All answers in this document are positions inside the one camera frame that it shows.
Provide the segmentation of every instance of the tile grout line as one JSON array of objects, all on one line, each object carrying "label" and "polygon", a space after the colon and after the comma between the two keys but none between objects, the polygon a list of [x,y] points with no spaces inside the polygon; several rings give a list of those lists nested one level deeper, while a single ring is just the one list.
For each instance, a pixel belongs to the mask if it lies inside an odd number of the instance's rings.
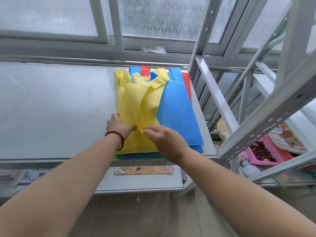
[{"label": "tile grout line", "polygon": [[92,231],[92,235],[91,235],[91,237],[93,237],[93,234],[94,234],[94,229],[95,229],[95,225],[96,225],[96,223],[97,223],[97,217],[98,217],[98,212],[99,212],[100,202],[101,202],[101,195],[100,195],[100,199],[99,199],[99,204],[98,204],[97,214],[95,215],[95,221],[94,221],[94,226],[93,226],[93,231]]},{"label": "tile grout line", "polygon": [[194,195],[194,201],[195,201],[195,208],[196,208],[196,210],[197,210],[198,225],[199,225],[199,227],[200,227],[201,237],[203,237],[203,236],[202,236],[202,230],[201,230],[201,224],[200,224],[200,218],[199,218],[199,216],[198,216],[198,207],[197,207],[196,194]]}]

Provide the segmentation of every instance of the person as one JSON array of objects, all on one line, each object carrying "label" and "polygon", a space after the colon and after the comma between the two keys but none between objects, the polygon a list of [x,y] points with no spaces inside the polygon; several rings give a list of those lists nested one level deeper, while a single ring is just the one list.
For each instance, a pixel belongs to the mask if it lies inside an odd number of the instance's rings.
[{"label": "person", "polygon": [[[106,130],[124,139],[136,129],[113,114]],[[193,151],[176,131],[148,126],[163,157],[183,168],[243,236],[315,236],[316,225],[251,181]],[[111,133],[54,168],[0,207],[0,236],[67,236],[121,145]]]}]

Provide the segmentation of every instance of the floor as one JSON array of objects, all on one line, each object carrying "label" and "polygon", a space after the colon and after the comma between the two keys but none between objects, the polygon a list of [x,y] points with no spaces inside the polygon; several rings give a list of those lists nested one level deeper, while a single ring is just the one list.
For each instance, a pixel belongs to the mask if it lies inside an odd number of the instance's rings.
[{"label": "floor", "polygon": [[94,195],[69,236],[238,237],[197,187],[170,192]]}]

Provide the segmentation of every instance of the bracelet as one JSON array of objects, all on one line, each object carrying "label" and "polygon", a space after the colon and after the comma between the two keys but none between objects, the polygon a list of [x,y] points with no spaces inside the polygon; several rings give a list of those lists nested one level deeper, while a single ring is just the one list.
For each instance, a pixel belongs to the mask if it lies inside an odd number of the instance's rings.
[{"label": "bracelet", "polygon": [[118,151],[123,149],[123,146],[124,146],[124,137],[117,131],[108,131],[106,132],[105,136],[107,136],[108,134],[111,134],[111,133],[114,133],[114,134],[117,134],[119,137],[121,137],[121,140],[122,140],[122,146],[118,148]]}]

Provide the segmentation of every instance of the person's right hand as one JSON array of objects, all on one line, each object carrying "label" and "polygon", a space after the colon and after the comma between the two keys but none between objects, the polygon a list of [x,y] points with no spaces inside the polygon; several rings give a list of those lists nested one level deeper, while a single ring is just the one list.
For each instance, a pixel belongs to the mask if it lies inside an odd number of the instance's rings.
[{"label": "person's right hand", "polygon": [[184,155],[192,150],[178,132],[164,125],[147,126],[143,133],[155,143],[164,158],[175,164],[179,164]]}]

